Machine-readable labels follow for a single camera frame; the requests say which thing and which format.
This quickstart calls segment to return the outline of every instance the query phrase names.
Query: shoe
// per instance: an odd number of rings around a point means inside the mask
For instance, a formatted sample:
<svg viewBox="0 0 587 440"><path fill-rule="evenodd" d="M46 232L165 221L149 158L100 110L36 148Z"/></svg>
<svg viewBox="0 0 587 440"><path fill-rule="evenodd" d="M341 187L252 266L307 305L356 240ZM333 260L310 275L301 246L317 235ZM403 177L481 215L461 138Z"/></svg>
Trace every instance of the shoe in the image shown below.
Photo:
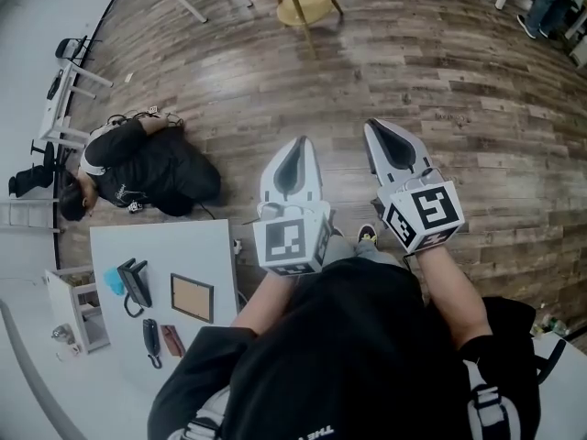
<svg viewBox="0 0 587 440"><path fill-rule="evenodd" d="M522 28L524 28L524 31L526 32L526 34L528 35L528 37L529 37L529 38L536 39L536 36L534 36L534 35L533 35L533 34L532 34L532 33L531 33L529 30L528 30L528 28L527 28L527 26L526 26L526 18L525 18L525 17L523 17L522 15L518 15L518 16L517 16L517 22L520 24L520 26L521 26Z"/></svg>
<svg viewBox="0 0 587 440"><path fill-rule="evenodd" d="M377 232L373 225L365 224L360 228L357 242L360 243L363 239L368 239L377 246Z"/></svg>

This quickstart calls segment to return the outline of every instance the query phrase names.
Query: black t-shirt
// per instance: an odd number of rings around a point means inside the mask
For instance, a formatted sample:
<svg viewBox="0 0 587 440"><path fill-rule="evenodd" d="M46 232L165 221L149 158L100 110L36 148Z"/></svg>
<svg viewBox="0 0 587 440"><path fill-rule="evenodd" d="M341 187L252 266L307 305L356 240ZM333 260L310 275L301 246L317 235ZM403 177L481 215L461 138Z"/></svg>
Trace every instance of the black t-shirt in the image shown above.
<svg viewBox="0 0 587 440"><path fill-rule="evenodd" d="M284 318L262 336L202 329L153 403L149 439L182 438L227 385L223 440L470 438L465 353L509 395L523 438L532 438L537 374L522 334L473 339L458 353L411 273L344 259L301 283Z"/></svg>
<svg viewBox="0 0 587 440"><path fill-rule="evenodd" d="M180 128L166 128L151 136L137 119L93 140L85 149L87 161L106 168L90 174L98 194L118 207L133 201L150 204L175 190L174 172L180 160L177 148L185 140Z"/></svg>

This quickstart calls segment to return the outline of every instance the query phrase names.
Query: small box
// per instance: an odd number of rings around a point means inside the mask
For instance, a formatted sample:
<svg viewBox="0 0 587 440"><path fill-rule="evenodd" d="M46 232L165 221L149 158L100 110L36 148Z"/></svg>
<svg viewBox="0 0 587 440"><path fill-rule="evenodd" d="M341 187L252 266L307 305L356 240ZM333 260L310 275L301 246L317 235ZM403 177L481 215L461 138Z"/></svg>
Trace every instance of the small box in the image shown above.
<svg viewBox="0 0 587 440"><path fill-rule="evenodd" d="M259 265L278 275L322 270L332 228L321 213L282 216L253 224Z"/></svg>
<svg viewBox="0 0 587 440"><path fill-rule="evenodd" d="M383 221L407 253L445 243L465 223L452 181L397 192L386 202Z"/></svg>

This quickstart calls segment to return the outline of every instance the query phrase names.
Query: blue object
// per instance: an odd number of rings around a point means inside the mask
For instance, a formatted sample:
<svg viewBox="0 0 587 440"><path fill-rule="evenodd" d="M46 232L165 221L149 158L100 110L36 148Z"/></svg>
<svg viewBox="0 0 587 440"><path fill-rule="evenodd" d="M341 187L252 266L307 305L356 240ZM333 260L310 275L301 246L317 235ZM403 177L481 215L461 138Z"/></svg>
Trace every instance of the blue object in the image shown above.
<svg viewBox="0 0 587 440"><path fill-rule="evenodd" d="M120 279L117 268L107 270L104 273L104 281L116 295L125 294L125 285L122 283L122 279Z"/></svg>

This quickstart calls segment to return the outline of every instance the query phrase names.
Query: office chair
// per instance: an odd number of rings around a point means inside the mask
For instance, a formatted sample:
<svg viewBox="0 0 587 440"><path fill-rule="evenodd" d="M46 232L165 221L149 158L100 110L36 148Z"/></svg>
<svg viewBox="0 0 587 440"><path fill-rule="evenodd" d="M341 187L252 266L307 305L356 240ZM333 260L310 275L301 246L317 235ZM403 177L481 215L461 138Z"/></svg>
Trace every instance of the office chair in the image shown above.
<svg viewBox="0 0 587 440"><path fill-rule="evenodd" d="M69 46L70 41L76 41L77 44L75 45L75 48L73 48L73 52L72 55L70 56L65 56L65 51L67 50L67 47ZM76 61L81 61L83 59L83 57L78 57L80 55L80 52L82 51L82 49L85 49L85 52L87 52L88 54L90 53L90 46L92 46L92 44L94 44L95 42L102 42L102 40L100 39L89 39L87 36L84 36L81 39L77 39L77 38L67 38L62 40L59 43L59 46L57 46L57 49L55 49L55 57L57 57L58 59L65 59L67 61L73 62L75 63L75 65L77 65L79 67L80 63L76 62Z"/></svg>

